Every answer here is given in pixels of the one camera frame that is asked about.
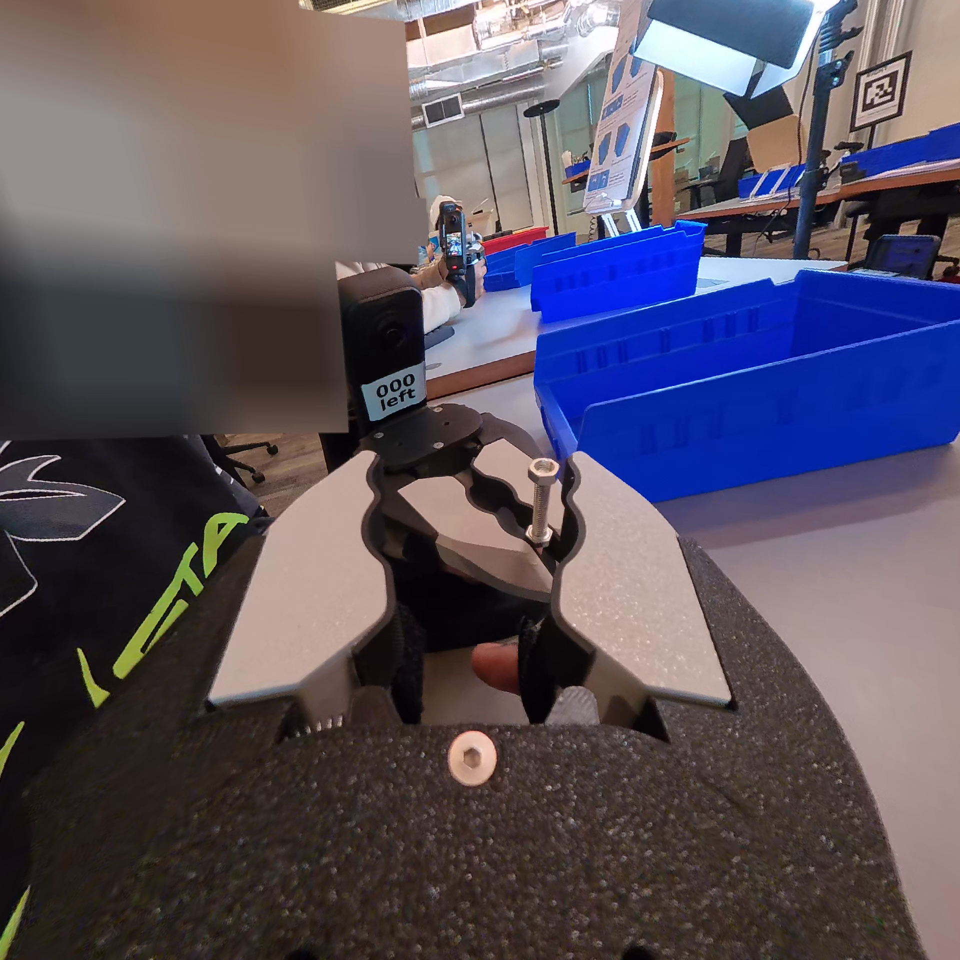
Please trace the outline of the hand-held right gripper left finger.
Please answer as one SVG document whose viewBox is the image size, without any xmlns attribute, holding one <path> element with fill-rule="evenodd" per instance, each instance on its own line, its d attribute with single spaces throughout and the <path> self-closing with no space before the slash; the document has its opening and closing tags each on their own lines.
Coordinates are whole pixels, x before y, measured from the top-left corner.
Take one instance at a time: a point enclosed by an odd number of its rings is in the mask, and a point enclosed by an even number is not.
<svg viewBox="0 0 960 960">
<path fill-rule="evenodd" d="M 383 469 L 361 451 L 270 525 L 208 699 L 289 697 L 313 727 L 384 690 L 401 722 L 423 715 L 425 634 L 383 556 Z"/>
</svg>

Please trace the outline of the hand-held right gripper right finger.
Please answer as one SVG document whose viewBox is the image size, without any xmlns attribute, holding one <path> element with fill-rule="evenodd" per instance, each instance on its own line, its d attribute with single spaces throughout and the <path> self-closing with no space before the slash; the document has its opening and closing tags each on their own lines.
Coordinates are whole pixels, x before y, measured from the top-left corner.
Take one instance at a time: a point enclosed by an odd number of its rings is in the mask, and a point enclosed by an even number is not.
<svg viewBox="0 0 960 960">
<path fill-rule="evenodd" d="M 544 550 L 546 614 L 519 642 L 521 702 L 546 723 L 568 689 L 587 690 L 599 723 L 639 729 L 650 700 L 735 704 L 673 527 L 583 451 L 566 461 L 564 516 Z"/>
</svg>

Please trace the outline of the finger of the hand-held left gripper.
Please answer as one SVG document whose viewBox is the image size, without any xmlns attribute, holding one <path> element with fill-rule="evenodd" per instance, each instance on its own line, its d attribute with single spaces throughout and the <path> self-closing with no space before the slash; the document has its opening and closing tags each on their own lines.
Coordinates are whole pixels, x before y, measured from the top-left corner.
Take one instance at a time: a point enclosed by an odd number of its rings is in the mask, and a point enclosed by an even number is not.
<svg viewBox="0 0 960 960">
<path fill-rule="evenodd" d="M 526 539 L 533 519 L 534 484 L 529 468 L 542 454 L 512 442 L 467 442 L 462 451 L 460 483 L 468 502 L 494 517 L 509 535 Z"/>
<path fill-rule="evenodd" d="M 407 485 L 399 496 L 435 533 L 439 559 L 499 591 L 530 601 L 548 601 L 553 577 L 534 548 L 479 510 L 462 485 Z"/>
</svg>

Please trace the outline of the long thin silver bolt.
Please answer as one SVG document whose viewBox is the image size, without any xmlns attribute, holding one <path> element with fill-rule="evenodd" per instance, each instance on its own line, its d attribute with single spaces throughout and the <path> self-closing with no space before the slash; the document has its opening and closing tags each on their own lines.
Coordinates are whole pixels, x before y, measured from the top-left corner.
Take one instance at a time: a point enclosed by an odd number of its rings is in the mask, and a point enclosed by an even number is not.
<svg viewBox="0 0 960 960">
<path fill-rule="evenodd" d="M 540 477 L 534 480 L 532 522 L 526 530 L 527 541 L 536 548 L 546 547 L 552 538 L 548 509 L 550 491 L 554 485 L 552 477 Z"/>
</svg>

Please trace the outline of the blue plastic bin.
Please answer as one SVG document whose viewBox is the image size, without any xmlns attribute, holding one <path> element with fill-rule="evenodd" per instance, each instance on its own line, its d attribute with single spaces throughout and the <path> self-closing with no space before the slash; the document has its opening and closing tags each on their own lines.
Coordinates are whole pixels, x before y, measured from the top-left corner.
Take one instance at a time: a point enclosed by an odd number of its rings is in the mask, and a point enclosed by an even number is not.
<svg viewBox="0 0 960 960">
<path fill-rule="evenodd" d="M 921 137 L 859 150 L 839 165 L 841 183 L 848 184 L 917 164 L 948 162 L 959 158 L 959 124 L 942 126 Z"/>
<path fill-rule="evenodd" d="M 780 193 L 792 194 L 798 190 L 806 168 L 802 164 L 777 166 L 759 174 L 745 176 L 738 181 L 738 197 L 752 200 Z"/>
<path fill-rule="evenodd" d="M 555 323 L 689 297 L 705 233 L 704 222 L 678 221 L 546 254 L 532 272 L 531 308 Z"/>
<path fill-rule="evenodd" d="M 534 268 L 548 255 L 576 246 L 577 234 L 570 232 L 535 240 L 531 244 L 513 246 L 496 253 L 487 253 L 483 285 L 486 293 L 500 292 L 528 286 L 532 282 Z"/>
<path fill-rule="evenodd" d="M 652 502 L 951 443 L 959 292 L 801 270 L 538 336 L 534 390 L 561 460 Z"/>
</svg>

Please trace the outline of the red plastic bin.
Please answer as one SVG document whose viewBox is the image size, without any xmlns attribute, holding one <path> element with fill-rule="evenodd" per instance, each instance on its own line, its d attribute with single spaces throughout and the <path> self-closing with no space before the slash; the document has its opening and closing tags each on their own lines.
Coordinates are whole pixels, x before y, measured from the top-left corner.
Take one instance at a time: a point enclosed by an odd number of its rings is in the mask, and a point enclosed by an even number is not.
<svg viewBox="0 0 960 960">
<path fill-rule="evenodd" d="M 532 226 L 522 230 L 497 234 L 496 236 L 485 238 L 482 241 L 482 247 L 486 256 L 492 256 L 517 247 L 532 245 L 536 242 L 546 239 L 547 234 L 548 227 Z"/>
</svg>

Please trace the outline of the black printed shirt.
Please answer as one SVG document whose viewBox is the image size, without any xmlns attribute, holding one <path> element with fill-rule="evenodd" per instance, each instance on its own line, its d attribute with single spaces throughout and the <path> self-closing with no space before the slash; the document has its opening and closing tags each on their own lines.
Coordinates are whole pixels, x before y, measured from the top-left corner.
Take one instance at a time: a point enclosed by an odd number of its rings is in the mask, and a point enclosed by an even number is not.
<svg viewBox="0 0 960 960">
<path fill-rule="evenodd" d="M 23 791 L 267 514 L 199 436 L 1 450 L 5 952 L 28 899 Z"/>
</svg>

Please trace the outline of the black floor lamp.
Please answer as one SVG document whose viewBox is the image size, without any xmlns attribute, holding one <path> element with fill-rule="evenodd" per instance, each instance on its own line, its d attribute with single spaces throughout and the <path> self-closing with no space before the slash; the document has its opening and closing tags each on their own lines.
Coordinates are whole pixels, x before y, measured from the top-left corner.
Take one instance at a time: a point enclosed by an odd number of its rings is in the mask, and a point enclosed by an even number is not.
<svg viewBox="0 0 960 960">
<path fill-rule="evenodd" d="M 541 102 L 533 103 L 526 107 L 523 115 L 528 119 L 537 119 L 540 130 L 541 152 L 545 170 L 545 183 L 548 191 L 549 209 L 551 214 L 551 225 L 555 236 L 560 235 L 560 227 L 557 212 L 556 194 L 554 189 L 553 171 L 551 156 L 549 150 L 549 137 L 547 132 L 546 117 L 555 112 L 560 106 L 559 99 L 547 99 Z"/>
</svg>

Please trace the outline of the roll-up banner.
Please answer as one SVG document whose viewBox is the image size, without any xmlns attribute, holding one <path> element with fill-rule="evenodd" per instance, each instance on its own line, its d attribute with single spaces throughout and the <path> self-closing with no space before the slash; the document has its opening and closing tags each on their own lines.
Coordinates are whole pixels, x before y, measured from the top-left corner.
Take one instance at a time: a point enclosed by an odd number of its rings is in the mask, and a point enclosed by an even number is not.
<svg viewBox="0 0 960 960">
<path fill-rule="evenodd" d="M 645 183 L 663 98 L 657 67 L 641 57 L 649 6 L 620 5 L 583 198 L 584 212 L 594 217 L 633 209 Z"/>
</svg>

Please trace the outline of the wooden chair back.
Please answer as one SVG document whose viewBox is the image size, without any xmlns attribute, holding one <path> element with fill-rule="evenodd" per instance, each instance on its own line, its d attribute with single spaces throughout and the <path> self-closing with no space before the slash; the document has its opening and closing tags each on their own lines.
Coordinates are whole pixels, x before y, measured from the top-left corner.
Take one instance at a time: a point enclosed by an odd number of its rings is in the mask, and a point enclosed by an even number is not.
<svg viewBox="0 0 960 960">
<path fill-rule="evenodd" d="M 796 114 L 750 129 L 747 142 L 752 166 L 757 173 L 803 165 L 807 160 L 807 134 Z"/>
</svg>

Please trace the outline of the dark blue bag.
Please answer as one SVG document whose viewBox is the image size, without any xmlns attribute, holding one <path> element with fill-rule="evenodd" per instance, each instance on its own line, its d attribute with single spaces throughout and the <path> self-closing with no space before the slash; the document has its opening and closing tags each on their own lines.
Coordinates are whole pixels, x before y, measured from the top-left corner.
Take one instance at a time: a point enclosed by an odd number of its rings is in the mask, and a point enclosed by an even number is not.
<svg viewBox="0 0 960 960">
<path fill-rule="evenodd" d="M 870 245 L 862 269 L 915 280 L 927 280 L 940 252 L 942 238 L 931 234 L 884 234 Z"/>
</svg>

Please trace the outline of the studio light on stand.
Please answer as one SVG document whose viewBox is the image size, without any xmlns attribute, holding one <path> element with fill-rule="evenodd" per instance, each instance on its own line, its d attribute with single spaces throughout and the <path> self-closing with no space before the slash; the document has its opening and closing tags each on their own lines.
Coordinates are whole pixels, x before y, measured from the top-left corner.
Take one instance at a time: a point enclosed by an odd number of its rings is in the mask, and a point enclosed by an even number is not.
<svg viewBox="0 0 960 960">
<path fill-rule="evenodd" d="M 750 98 L 796 76 L 818 42 L 795 259 L 809 257 L 830 98 L 854 56 L 835 51 L 863 33 L 861 26 L 843 28 L 857 7 L 857 1 L 654 1 L 635 37 L 633 52 L 642 61 Z"/>
</svg>

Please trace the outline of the long wooden desk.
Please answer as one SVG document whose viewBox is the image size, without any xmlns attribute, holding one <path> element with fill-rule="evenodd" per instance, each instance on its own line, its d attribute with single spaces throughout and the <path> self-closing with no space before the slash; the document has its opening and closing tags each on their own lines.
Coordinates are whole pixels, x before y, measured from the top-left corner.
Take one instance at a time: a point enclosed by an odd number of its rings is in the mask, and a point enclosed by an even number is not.
<svg viewBox="0 0 960 960">
<path fill-rule="evenodd" d="M 800 192 L 780 191 L 758 198 L 734 198 L 678 214 L 681 221 L 705 224 L 703 251 L 709 256 L 756 258 L 763 237 L 774 246 L 790 246 L 799 223 Z M 959 161 L 918 163 L 886 173 L 825 187 L 813 206 L 812 234 L 831 227 L 840 214 L 859 215 L 839 250 L 848 261 L 865 244 L 867 258 L 875 241 L 914 224 L 920 235 L 944 239 L 959 214 Z"/>
</svg>

